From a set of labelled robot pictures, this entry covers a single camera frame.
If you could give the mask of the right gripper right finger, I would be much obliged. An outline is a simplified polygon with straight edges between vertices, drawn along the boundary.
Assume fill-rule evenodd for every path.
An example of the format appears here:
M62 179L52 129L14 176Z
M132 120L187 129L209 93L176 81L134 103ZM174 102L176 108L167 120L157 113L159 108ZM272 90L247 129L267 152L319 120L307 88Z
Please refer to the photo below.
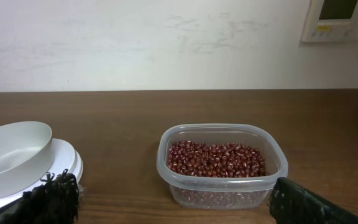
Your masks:
M358 216L286 177L277 179L268 207L277 224L358 224Z

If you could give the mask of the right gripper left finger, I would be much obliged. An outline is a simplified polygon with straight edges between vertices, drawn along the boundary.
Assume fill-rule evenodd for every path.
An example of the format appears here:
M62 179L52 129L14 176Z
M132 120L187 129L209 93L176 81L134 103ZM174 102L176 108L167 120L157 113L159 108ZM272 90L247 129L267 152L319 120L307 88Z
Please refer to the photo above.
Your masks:
M57 176L46 173L44 183L22 194L16 210L2 224L73 224L78 219L80 190L75 175L66 169Z

